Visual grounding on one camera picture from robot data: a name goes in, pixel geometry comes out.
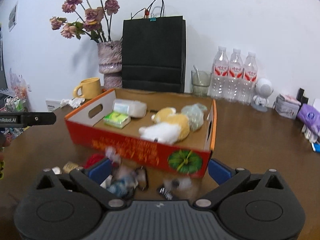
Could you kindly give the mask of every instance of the vase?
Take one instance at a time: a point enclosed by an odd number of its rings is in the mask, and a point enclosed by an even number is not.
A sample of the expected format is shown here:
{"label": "vase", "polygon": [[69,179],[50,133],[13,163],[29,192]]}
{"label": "vase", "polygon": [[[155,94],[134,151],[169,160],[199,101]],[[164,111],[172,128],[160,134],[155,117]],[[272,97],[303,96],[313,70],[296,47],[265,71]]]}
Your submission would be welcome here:
{"label": "vase", "polygon": [[104,89],[122,88],[122,41],[98,43],[98,56]]}

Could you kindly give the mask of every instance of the leaf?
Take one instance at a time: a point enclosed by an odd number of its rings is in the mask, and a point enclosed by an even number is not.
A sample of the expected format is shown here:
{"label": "leaf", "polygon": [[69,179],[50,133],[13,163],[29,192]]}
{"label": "leaf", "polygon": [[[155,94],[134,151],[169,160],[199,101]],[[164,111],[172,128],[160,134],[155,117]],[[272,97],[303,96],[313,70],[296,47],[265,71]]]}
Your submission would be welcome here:
{"label": "leaf", "polygon": [[98,41],[99,35],[95,31],[91,31],[91,39],[94,41]]}
{"label": "leaf", "polygon": [[57,20],[62,21],[63,23],[67,22],[67,18],[63,18],[63,17],[58,17]]}
{"label": "leaf", "polygon": [[85,32],[83,30],[78,30],[76,31],[76,37],[77,39],[81,39],[81,35],[85,34]]}
{"label": "leaf", "polygon": [[83,29],[83,23],[81,22],[75,22],[75,25],[77,27],[78,30],[82,30]]}
{"label": "leaf", "polygon": [[191,174],[201,169],[202,158],[192,151],[178,150],[168,157],[168,165],[180,173]]}

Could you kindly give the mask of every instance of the plush toy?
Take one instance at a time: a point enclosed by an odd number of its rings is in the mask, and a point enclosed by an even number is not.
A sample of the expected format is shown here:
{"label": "plush toy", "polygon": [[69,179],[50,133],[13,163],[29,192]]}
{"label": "plush toy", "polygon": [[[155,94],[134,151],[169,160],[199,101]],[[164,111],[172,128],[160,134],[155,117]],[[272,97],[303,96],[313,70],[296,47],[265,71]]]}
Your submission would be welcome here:
{"label": "plush toy", "polygon": [[140,127],[140,138],[165,144],[174,144],[185,139],[189,132],[189,119],[184,114],[176,114],[175,108],[163,108],[151,119],[156,123]]}
{"label": "plush toy", "polygon": [[151,120],[155,123],[163,122],[169,115],[173,115],[177,110],[173,107],[162,108],[158,113],[151,117]]}

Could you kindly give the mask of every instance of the green pumpkin illustration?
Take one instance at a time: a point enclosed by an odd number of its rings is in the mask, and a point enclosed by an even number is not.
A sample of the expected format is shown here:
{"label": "green pumpkin illustration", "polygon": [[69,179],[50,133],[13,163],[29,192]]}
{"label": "green pumpkin illustration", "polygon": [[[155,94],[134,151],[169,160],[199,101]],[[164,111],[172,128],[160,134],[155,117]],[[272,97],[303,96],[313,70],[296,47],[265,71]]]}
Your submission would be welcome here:
{"label": "green pumpkin illustration", "polygon": [[171,168],[181,173],[195,173],[201,169],[202,158],[192,151],[178,150],[168,157]]}

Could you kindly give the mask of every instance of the black paper bag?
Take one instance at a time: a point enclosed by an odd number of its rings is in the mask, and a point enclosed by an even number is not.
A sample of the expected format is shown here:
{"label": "black paper bag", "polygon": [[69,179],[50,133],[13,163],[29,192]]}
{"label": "black paper bag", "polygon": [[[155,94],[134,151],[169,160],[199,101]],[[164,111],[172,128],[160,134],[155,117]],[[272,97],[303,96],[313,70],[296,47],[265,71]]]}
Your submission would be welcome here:
{"label": "black paper bag", "polygon": [[122,86],[159,92],[184,92],[186,22],[182,16],[125,20]]}

